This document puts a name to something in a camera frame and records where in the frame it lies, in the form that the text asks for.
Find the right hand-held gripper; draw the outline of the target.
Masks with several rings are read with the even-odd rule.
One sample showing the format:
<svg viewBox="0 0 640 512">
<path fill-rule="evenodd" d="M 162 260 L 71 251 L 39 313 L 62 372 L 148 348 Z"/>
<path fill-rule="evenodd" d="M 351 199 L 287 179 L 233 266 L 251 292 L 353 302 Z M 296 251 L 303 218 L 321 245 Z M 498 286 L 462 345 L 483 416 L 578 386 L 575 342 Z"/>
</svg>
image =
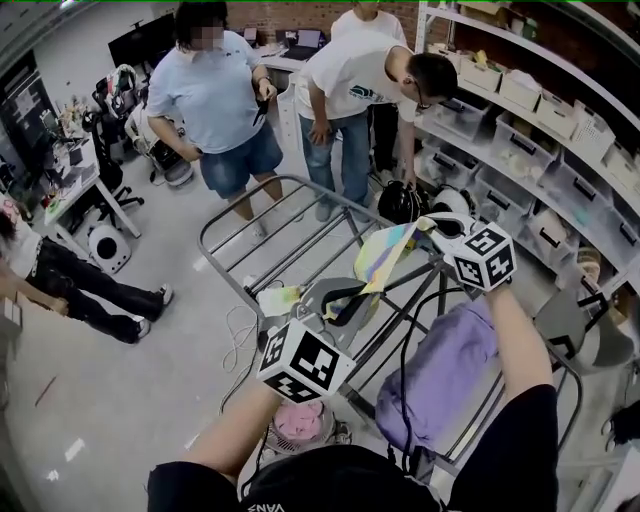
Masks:
<svg viewBox="0 0 640 512">
<path fill-rule="evenodd" d="M 434 251 L 455 271 L 458 281 L 490 292 L 512 278 L 517 270 L 511 236 L 494 222 L 471 233 L 475 220 L 456 212 L 435 212 L 421 216 L 417 229 L 425 232 Z M 469 234 L 453 249 L 442 234 Z"/>
</svg>

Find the rainbow striped garment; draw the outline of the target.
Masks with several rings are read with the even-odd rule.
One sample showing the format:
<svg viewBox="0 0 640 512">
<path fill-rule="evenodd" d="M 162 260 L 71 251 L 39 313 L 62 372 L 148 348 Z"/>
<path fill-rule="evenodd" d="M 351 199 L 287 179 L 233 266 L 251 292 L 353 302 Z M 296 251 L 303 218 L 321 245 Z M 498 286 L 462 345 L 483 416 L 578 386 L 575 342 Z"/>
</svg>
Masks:
<svg viewBox="0 0 640 512">
<path fill-rule="evenodd" d="M 364 285 L 356 285 L 360 290 L 349 292 L 345 299 L 330 299 L 329 309 L 323 307 L 322 318 L 337 319 L 339 313 L 346 308 L 346 300 L 351 297 L 382 292 L 405 249 L 435 227 L 434 220 L 422 216 L 417 221 L 381 229 L 371 234 L 361 247 L 353 266 L 356 279 L 364 282 Z"/>
</svg>

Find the grey metal drying rack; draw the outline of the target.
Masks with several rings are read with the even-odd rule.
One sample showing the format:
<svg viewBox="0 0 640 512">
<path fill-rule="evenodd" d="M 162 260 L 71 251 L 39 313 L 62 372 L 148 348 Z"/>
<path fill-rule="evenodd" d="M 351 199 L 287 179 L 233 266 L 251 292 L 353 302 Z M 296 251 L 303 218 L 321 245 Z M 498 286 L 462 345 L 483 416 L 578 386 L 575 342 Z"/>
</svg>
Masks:
<svg viewBox="0 0 640 512">
<path fill-rule="evenodd" d="M 220 240 L 211 248 L 206 248 L 204 238 L 209 228 L 216 222 L 220 221 L 233 209 L 244 201 L 250 200 L 255 194 L 264 191 L 272 184 L 282 185 L 286 181 L 295 184 L 294 188 L 285 193 L 280 199 L 276 200 L 271 206 L 264 211 L 256 214 L 250 221 L 245 222 L 241 227 Z M 270 213 L 275 208 L 284 204 L 291 196 L 301 190 L 309 190 L 313 197 L 310 202 L 302 207 L 298 212 L 291 213 L 280 222 L 263 240 L 259 241 L 255 246 L 249 248 L 245 253 L 238 256 L 234 262 L 224 266 L 215 257 L 215 253 L 225 248 L 231 241 L 244 233 L 245 230 L 252 227 L 255 223 Z M 315 230 L 309 232 L 305 237 L 299 240 L 298 245 L 287 252 L 280 260 L 274 263 L 269 269 L 265 270 L 260 276 L 256 277 L 249 284 L 244 285 L 234 279 L 231 271 L 244 262 L 251 254 L 262 247 L 266 242 L 271 240 L 281 231 L 285 230 L 296 219 L 316 206 L 323 198 L 328 197 L 338 205 L 338 212 L 335 213 L 329 221 L 321 224 Z M 198 248 L 205 260 L 219 273 L 225 282 L 238 294 L 256 315 L 256 333 L 257 348 L 263 350 L 266 347 L 266 314 L 261 309 L 258 302 L 258 294 L 267 290 L 271 284 L 282 278 L 282 275 L 292 267 L 299 259 L 311 251 L 316 245 L 320 244 L 325 238 L 332 233 L 341 223 L 347 223 L 352 236 L 343 244 L 343 246 L 331 255 L 326 262 L 318 267 L 312 273 L 303 285 L 305 287 L 315 283 L 319 276 L 329 268 L 340 256 L 353 245 L 364 245 L 364 234 L 375 226 L 388 227 L 390 222 L 379 215 L 366 210 L 356 203 L 346 200 L 338 194 L 331 192 L 321 186 L 311 183 L 309 180 L 295 175 L 275 175 L 258 183 L 254 187 L 242 193 L 238 198 L 216 213 L 202 228 L 198 235 Z M 421 302 L 427 300 L 426 292 L 431 284 L 435 281 L 439 283 L 438 290 L 435 293 L 435 299 L 438 305 L 438 313 L 443 314 L 447 303 L 446 296 L 448 292 L 445 290 L 446 285 L 452 282 L 455 286 L 459 286 L 460 282 L 454 276 L 454 270 L 446 266 L 443 255 L 437 249 L 423 248 L 421 253 L 425 256 L 424 262 L 416 269 L 408 271 L 398 277 L 396 280 L 387 284 L 384 289 L 375 295 L 384 305 L 392 310 L 391 316 L 379 327 L 379 329 L 371 336 L 371 338 L 363 345 L 361 350 L 355 355 L 356 367 L 346 377 L 346 382 L 339 388 L 338 393 L 344 397 L 350 406 L 363 418 L 363 420 L 371 425 L 374 421 L 374 405 L 368 401 L 363 395 L 360 388 L 352 385 L 352 379 L 364 368 L 371 358 L 384 346 L 385 342 L 399 328 L 404 321 L 413 321 L 415 327 L 421 332 L 427 333 L 426 326 L 418 321 L 417 307 Z"/>
</svg>

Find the purple printed shirt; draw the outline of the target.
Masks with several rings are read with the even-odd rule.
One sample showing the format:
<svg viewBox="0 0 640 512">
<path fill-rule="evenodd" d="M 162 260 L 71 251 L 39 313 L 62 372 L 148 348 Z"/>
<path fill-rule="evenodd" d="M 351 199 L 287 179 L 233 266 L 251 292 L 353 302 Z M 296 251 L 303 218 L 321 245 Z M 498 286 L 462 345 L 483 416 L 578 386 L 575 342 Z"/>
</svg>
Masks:
<svg viewBox="0 0 640 512">
<path fill-rule="evenodd" d="M 434 320 L 404 367 L 385 379 L 375 408 L 378 429 L 398 450 L 407 441 L 432 449 L 496 354 L 486 300 L 454 306 Z"/>
</svg>

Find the pink garment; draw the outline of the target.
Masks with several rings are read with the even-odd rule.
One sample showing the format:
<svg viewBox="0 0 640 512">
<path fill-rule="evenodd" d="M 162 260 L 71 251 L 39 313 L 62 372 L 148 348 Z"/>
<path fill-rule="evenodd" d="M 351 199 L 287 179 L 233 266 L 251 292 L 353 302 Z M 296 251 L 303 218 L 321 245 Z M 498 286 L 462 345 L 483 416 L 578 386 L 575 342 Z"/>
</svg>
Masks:
<svg viewBox="0 0 640 512">
<path fill-rule="evenodd" d="M 307 441 L 322 429 L 322 402 L 284 403 L 274 416 L 275 429 L 289 440 Z"/>
</svg>

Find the person's right forearm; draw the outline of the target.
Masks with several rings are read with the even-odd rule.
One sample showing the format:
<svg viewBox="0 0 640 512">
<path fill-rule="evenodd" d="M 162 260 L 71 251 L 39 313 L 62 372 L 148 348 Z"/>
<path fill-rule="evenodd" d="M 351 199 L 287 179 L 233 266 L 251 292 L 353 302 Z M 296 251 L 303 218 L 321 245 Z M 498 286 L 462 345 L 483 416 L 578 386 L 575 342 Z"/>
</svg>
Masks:
<svg viewBox="0 0 640 512">
<path fill-rule="evenodd" d="M 486 294 L 508 401 L 539 385 L 552 385 L 546 345 L 507 284 Z"/>
</svg>

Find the grey shell chair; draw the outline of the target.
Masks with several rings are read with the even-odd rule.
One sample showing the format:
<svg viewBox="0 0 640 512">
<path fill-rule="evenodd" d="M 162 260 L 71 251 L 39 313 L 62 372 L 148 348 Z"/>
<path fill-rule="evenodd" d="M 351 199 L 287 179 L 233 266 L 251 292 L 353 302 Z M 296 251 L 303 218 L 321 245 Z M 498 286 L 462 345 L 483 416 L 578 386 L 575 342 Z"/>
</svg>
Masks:
<svg viewBox="0 0 640 512">
<path fill-rule="evenodd" d="M 534 325 L 580 375 L 632 361 L 634 343 L 615 325 L 602 293 L 577 300 L 562 290 L 539 310 Z"/>
</svg>

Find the row of cream storage boxes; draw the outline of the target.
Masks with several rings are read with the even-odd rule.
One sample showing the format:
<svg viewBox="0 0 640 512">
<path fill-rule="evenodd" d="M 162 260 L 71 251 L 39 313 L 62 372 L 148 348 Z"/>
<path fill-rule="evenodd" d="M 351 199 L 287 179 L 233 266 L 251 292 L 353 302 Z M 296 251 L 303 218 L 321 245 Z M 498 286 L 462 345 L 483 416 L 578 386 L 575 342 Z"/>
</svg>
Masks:
<svg viewBox="0 0 640 512">
<path fill-rule="evenodd" d="M 524 114 L 554 137 L 570 143 L 580 156 L 603 165 L 622 187 L 640 196 L 640 153 L 626 151 L 606 121 L 584 103 L 576 100 L 569 104 L 531 75 L 483 65 L 474 60 L 473 53 L 451 51 L 443 44 L 430 44 L 427 49 L 452 62 L 461 89 Z"/>
</svg>

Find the person's black t-shirt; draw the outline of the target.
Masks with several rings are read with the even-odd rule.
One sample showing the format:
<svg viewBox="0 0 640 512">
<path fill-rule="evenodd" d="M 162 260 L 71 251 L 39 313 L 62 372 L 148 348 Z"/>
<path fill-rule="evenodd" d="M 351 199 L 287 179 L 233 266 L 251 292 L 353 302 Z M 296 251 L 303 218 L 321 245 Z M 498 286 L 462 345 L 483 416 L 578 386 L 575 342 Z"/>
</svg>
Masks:
<svg viewBox="0 0 640 512">
<path fill-rule="evenodd" d="M 211 468 L 176 461 L 149 475 L 147 512 L 556 512 L 556 391 L 535 386 L 499 412 L 447 503 L 387 458 L 331 445 L 267 466 L 244 498 Z"/>
</svg>

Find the black and white pet backpack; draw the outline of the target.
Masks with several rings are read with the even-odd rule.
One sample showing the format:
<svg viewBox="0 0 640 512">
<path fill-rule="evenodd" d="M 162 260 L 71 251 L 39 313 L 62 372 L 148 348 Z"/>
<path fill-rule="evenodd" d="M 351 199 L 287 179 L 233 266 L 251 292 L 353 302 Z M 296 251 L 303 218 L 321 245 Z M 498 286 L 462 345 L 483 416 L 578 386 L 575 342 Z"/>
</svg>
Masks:
<svg viewBox="0 0 640 512">
<path fill-rule="evenodd" d="M 151 165 L 150 182 L 179 188 L 194 177 L 194 169 L 151 129 L 145 105 L 139 103 L 125 122 L 125 133 L 134 149 Z"/>
</svg>

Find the open laptop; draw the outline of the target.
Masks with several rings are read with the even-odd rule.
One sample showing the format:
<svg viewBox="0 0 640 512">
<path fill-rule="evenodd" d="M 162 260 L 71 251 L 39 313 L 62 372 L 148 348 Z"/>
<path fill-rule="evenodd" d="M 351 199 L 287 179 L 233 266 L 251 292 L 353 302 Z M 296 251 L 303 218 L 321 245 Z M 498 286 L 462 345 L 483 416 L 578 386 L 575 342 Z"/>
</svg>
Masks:
<svg viewBox="0 0 640 512">
<path fill-rule="evenodd" d="M 305 61 L 315 55 L 321 47 L 322 32 L 316 29 L 299 29 L 284 58 Z"/>
</svg>

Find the black office chair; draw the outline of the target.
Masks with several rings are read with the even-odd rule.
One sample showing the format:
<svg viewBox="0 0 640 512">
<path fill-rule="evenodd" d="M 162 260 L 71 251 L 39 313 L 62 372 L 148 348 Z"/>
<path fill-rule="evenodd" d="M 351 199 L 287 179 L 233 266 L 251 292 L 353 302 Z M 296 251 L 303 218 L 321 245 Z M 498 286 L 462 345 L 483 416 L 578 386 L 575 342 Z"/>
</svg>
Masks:
<svg viewBox="0 0 640 512">
<path fill-rule="evenodd" d="M 82 127 L 91 134 L 100 180 L 119 206 L 122 208 L 132 204 L 142 206 L 145 203 L 144 199 L 131 196 L 132 189 L 124 185 L 124 174 L 120 164 L 111 157 L 110 147 L 103 136 L 102 114 L 97 111 L 87 111 L 82 119 Z M 86 214 L 91 208 L 98 209 L 100 211 L 99 221 L 108 219 L 113 227 L 116 226 L 116 213 L 96 186 L 92 187 L 78 200 L 78 206 L 82 215 Z"/>
</svg>

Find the white office desk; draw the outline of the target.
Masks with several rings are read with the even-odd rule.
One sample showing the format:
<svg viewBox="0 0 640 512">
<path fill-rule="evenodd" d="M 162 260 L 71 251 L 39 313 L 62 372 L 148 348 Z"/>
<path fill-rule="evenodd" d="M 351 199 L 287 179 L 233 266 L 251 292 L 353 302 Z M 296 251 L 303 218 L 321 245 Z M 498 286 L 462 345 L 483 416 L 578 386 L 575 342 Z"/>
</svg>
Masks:
<svg viewBox="0 0 640 512">
<path fill-rule="evenodd" d="M 60 219 L 85 194 L 92 188 L 96 188 L 102 197 L 98 205 L 105 206 L 107 214 L 113 213 L 134 238 L 139 238 L 141 236 L 140 230 L 122 208 L 125 201 L 118 200 L 100 177 L 98 159 L 100 151 L 95 148 L 94 141 L 91 139 L 84 140 L 79 149 L 82 153 L 81 161 L 86 161 L 88 165 L 72 165 L 71 156 L 64 157 L 61 160 L 60 171 L 57 173 L 60 177 L 61 185 L 45 208 L 44 225 L 53 226 L 64 240 L 70 241 L 71 234 L 60 224 Z"/>
</svg>

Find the patterned office chair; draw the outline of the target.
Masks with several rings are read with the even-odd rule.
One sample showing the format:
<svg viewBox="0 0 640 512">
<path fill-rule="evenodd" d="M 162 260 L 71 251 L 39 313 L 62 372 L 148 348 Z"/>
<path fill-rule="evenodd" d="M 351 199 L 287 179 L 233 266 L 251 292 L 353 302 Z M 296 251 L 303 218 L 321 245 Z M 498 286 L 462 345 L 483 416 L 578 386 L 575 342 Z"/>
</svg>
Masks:
<svg viewBox="0 0 640 512">
<path fill-rule="evenodd" d="M 104 114 L 127 119 L 139 102 L 136 70 L 128 64 L 119 65 L 96 83 L 92 98 Z"/>
</svg>

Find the black monitor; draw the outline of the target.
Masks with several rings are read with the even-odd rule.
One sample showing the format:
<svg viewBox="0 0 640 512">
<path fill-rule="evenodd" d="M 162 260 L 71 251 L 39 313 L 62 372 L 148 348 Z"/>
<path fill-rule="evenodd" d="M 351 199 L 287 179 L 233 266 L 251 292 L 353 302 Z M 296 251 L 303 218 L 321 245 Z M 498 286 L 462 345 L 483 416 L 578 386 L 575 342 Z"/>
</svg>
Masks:
<svg viewBox="0 0 640 512">
<path fill-rule="evenodd" d="M 115 66 L 157 63 L 175 46 L 175 18 L 167 14 L 140 25 L 108 43 Z"/>
</svg>

